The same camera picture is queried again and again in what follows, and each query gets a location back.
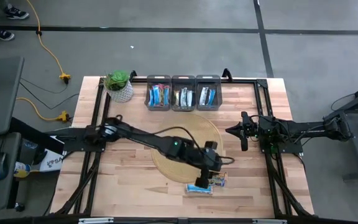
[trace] round placemat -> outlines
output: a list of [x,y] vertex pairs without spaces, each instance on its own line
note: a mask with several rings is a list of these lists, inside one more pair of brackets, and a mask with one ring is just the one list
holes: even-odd
[[[159,127],[159,130],[170,128],[172,126],[180,126],[189,130],[200,147],[204,147],[206,141],[216,141],[218,147],[216,152],[224,156],[223,141],[219,131],[215,125],[208,119],[191,113],[173,113],[169,118],[165,118]],[[182,129],[172,129],[159,136],[179,136],[191,139],[190,136]],[[200,169],[192,167],[188,164],[175,162],[165,158],[156,149],[151,150],[152,158],[157,169],[169,179],[181,182],[194,182],[200,176]]]

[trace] wooden tabletop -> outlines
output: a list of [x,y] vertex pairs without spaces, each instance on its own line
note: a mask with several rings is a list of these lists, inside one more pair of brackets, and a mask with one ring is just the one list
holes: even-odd
[[[267,80],[274,115],[281,119],[291,119],[283,79]],[[84,77],[73,119],[74,127],[84,128],[91,123],[98,83],[99,77]],[[162,116],[183,113],[172,110],[149,111],[144,105],[145,84],[132,85],[132,99],[124,104],[112,102],[109,116],[122,114],[125,122],[130,125],[152,132],[158,131],[158,121]],[[190,113],[212,121],[222,136],[226,156],[236,159],[235,163],[222,168],[223,172],[228,173],[225,187],[215,187],[213,195],[187,195],[184,184],[169,180],[158,171],[151,158],[150,148],[120,139],[108,143],[102,154],[92,216],[272,218],[274,215],[266,162],[259,145],[249,140],[249,150],[242,152],[239,139],[225,132],[226,128],[241,120],[241,111],[249,115],[257,114],[254,88],[248,84],[225,84],[222,85],[222,92],[223,104],[219,111],[194,110]],[[265,110],[263,94],[261,96]],[[105,97],[102,99],[99,120]],[[75,152],[64,160],[51,212],[61,208],[78,186],[83,157],[84,152]],[[302,164],[292,154],[283,154],[283,164],[288,188],[302,206],[313,213]],[[83,207],[87,192],[88,189],[83,197]],[[280,208],[284,211],[279,190],[278,195]]]

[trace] person's foot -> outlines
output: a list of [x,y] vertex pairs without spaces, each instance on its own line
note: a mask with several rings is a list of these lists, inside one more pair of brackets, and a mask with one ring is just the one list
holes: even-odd
[[28,12],[20,11],[13,6],[8,6],[4,12],[8,19],[26,19],[29,16]]
[[15,38],[13,33],[0,28],[0,40],[8,41],[13,40],[13,38]]

